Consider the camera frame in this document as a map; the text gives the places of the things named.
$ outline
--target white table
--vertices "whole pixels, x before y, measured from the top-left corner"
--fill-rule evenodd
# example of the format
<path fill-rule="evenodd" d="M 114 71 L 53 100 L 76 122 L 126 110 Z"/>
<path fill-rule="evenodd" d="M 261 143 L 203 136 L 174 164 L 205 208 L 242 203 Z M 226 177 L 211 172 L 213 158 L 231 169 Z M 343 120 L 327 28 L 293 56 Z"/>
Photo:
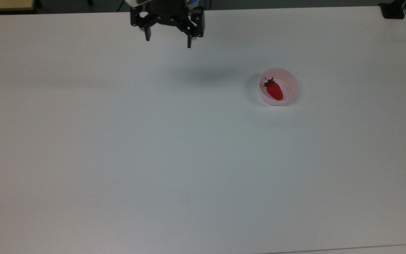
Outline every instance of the white table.
<path fill-rule="evenodd" d="M 271 67 L 300 92 L 267 106 Z M 127 13 L 0 16 L 0 254 L 406 244 L 406 19 L 208 11 L 186 48 Z"/>

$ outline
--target bowl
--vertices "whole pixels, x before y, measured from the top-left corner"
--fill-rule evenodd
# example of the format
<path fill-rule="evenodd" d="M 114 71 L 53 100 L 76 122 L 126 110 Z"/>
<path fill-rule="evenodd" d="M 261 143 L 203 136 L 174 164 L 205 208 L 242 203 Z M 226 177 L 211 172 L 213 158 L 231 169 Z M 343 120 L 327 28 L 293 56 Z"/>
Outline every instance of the bowl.
<path fill-rule="evenodd" d="M 267 89 L 264 86 L 264 82 L 266 82 L 266 79 L 269 80 L 272 78 L 275 80 L 275 82 L 277 82 L 283 92 L 283 98 L 281 100 L 274 99 L 267 92 Z M 273 68 L 264 71 L 264 73 L 261 74 L 261 77 L 259 77 L 258 85 L 259 95 L 261 96 L 261 98 L 266 103 L 269 103 L 273 106 L 284 105 L 285 103 L 292 100 L 299 91 L 299 83 L 297 81 L 297 78 L 290 71 L 282 68 Z"/>

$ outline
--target strawberry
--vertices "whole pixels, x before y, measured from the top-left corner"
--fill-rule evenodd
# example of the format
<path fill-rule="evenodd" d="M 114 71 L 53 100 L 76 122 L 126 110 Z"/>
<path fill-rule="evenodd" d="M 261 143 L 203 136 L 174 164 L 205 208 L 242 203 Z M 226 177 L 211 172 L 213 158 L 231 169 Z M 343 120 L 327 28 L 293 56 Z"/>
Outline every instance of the strawberry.
<path fill-rule="evenodd" d="M 267 82 L 264 83 L 264 86 L 267 87 L 267 92 L 274 98 L 275 100 L 281 100 L 283 99 L 283 92 L 280 86 L 275 82 L 275 80 L 272 79 L 266 79 Z"/>

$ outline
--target black object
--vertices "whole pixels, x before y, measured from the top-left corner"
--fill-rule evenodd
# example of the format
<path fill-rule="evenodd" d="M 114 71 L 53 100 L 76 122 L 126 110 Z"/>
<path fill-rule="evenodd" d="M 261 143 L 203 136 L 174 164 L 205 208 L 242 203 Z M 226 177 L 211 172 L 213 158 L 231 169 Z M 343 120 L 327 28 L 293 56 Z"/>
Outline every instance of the black object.
<path fill-rule="evenodd" d="M 394 0 L 390 4 L 380 3 L 379 6 L 382 9 L 383 17 L 385 19 L 403 19 L 405 17 L 405 13 L 403 12 L 402 8 L 404 2 L 405 0 Z"/>
<path fill-rule="evenodd" d="M 34 0 L 34 5 L 37 7 L 37 8 L 39 8 L 39 9 L 41 9 L 42 8 L 42 2 L 40 2 L 40 0 Z"/>
<path fill-rule="evenodd" d="M 150 40 L 150 27 L 156 23 L 177 27 L 187 35 L 187 48 L 192 44 L 192 38 L 203 37 L 204 9 L 198 6 L 189 10 L 185 0 L 154 0 L 144 5 L 131 7 L 131 25 L 138 26 L 145 32 L 145 39 Z"/>
<path fill-rule="evenodd" d="M 119 6 L 119 8 L 117 9 L 116 12 L 119 12 L 119 11 L 120 11 L 120 9 L 121 9 L 121 7 L 123 6 L 123 4 L 124 4 L 124 0 L 121 2 L 120 6 Z"/>

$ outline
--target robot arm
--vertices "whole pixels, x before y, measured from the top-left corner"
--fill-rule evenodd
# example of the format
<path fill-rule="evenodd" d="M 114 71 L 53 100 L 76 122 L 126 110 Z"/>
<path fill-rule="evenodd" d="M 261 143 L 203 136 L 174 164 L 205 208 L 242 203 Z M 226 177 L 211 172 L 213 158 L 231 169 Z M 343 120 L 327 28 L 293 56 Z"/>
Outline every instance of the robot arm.
<path fill-rule="evenodd" d="M 204 10 L 198 6 L 189 9 L 185 0 L 126 0 L 131 7 L 131 25 L 138 26 L 145 32 L 145 39 L 150 40 L 150 27 L 156 23 L 175 26 L 187 35 L 187 48 L 193 38 L 203 37 Z"/>

